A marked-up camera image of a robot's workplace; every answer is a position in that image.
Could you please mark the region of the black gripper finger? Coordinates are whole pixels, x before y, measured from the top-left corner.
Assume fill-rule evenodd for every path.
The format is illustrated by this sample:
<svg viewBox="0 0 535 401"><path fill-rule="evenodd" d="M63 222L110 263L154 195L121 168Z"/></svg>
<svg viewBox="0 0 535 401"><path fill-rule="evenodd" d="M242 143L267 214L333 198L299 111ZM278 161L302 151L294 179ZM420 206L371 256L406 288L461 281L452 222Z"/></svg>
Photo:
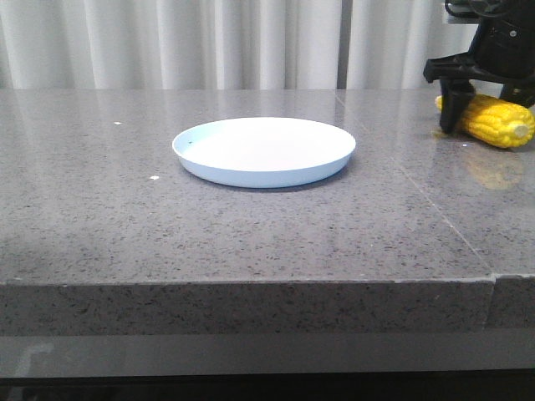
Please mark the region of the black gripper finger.
<svg viewBox="0 0 535 401"><path fill-rule="evenodd" d="M534 84L523 86L504 84L499 98L510 103L519 104L525 108L532 108L535 104Z"/></svg>
<svg viewBox="0 0 535 401"><path fill-rule="evenodd" d="M476 90L468 79L441 79L440 127L446 134L452 133L461 120Z"/></svg>

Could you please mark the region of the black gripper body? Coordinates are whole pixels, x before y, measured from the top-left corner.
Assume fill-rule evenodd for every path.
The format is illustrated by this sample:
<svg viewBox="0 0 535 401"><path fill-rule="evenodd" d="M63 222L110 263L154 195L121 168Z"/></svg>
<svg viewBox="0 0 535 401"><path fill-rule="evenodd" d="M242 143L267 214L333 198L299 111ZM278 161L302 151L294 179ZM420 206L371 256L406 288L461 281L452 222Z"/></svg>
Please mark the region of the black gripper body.
<svg viewBox="0 0 535 401"><path fill-rule="evenodd" d="M478 27L467 52L426 61L423 75L500 84L534 82L534 2L470 1Z"/></svg>

